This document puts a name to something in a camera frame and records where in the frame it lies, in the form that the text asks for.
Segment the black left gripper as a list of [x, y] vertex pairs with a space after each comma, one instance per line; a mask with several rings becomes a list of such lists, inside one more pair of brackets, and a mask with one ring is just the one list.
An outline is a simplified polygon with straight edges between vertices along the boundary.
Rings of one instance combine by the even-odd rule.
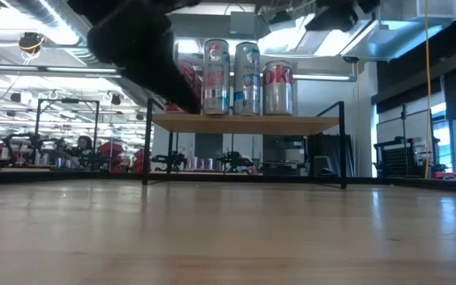
[[200, 99], [173, 60], [173, 31], [167, 14], [200, 0], [68, 0], [93, 27], [88, 47], [135, 84], [184, 111], [200, 113]]

